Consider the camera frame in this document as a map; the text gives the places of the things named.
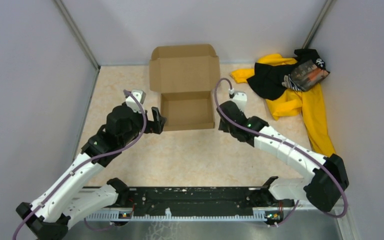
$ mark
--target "clothing pile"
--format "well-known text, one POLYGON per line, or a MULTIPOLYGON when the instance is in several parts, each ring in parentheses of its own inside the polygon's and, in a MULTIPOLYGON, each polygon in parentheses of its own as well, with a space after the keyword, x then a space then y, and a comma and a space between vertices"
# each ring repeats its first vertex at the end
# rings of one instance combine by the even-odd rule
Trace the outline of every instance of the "clothing pile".
POLYGON ((254 69, 230 73, 236 83, 248 83, 267 102, 275 120, 302 113, 311 146, 315 152, 330 156, 335 153, 328 135, 320 81, 329 75, 325 62, 314 49, 297 49, 297 57, 284 58, 270 54, 260 58, 254 69))

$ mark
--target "metal floor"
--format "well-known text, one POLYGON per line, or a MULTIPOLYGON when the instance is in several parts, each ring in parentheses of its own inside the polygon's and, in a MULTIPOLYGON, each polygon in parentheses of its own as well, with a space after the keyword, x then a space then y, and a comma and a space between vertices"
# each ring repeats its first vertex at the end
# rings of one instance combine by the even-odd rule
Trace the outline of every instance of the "metal floor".
MULTIPOLYGON (((107 222, 90 222, 94 228, 107 222)), ((338 221, 318 210, 297 210, 284 225, 262 222, 129 222, 111 230, 92 231, 79 222, 65 240, 342 240, 338 221)))

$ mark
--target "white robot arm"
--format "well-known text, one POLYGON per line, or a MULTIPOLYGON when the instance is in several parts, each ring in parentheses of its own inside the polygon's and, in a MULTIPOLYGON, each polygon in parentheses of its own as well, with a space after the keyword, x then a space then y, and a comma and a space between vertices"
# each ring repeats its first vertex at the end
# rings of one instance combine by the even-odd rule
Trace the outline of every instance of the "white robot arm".
POLYGON ((277 132, 259 117, 247 118, 244 114, 246 93, 231 89, 229 96, 230 100, 222 103, 220 109, 217 109, 220 114, 219 130, 230 133, 240 142, 246 142, 254 148, 271 153, 302 175, 302 178, 295 179, 270 178, 265 186, 273 198, 306 200, 323 212, 332 210, 341 193, 320 166, 326 168, 345 190, 349 182, 343 160, 336 154, 327 157, 305 149, 277 132), (235 126, 226 117, 242 127, 235 126))
POLYGON ((143 112, 146 94, 141 90, 125 93, 125 103, 108 114, 106 124, 81 148, 81 153, 64 174, 37 199, 31 203, 22 202, 17 207, 23 222, 39 239, 62 239, 72 226, 93 212, 115 203, 119 206, 128 204, 129 188, 118 178, 74 199, 93 176, 143 133, 160 134, 163 131, 166 119, 158 108, 152 108, 154 121, 149 121, 146 111, 143 112))

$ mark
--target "white wall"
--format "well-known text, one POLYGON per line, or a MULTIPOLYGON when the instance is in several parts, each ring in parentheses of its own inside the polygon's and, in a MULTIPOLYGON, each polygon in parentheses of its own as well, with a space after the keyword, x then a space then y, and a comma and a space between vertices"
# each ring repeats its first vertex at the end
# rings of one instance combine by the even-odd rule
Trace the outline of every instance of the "white wall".
POLYGON ((384 1, 337 1, 311 47, 331 70, 323 82, 329 134, 361 239, 384 239, 384 1))
POLYGON ((148 64, 161 45, 210 43, 222 63, 293 55, 325 0, 64 0, 101 65, 148 64))
POLYGON ((0 240, 72 161, 94 75, 52 1, 0 0, 0 240))

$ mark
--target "black garment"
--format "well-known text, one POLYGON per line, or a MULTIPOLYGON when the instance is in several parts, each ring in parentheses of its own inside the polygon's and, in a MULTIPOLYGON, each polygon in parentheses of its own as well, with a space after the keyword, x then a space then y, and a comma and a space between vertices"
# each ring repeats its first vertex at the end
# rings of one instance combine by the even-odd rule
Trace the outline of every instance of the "black garment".
POLYGON ((251 89, 260 97, 278 99, 287 88, 308 91, 329 74, 325 62, 314 49, 296 49, 297 63, 272 66, 255 63, 255 75, 248 78, 251 89))

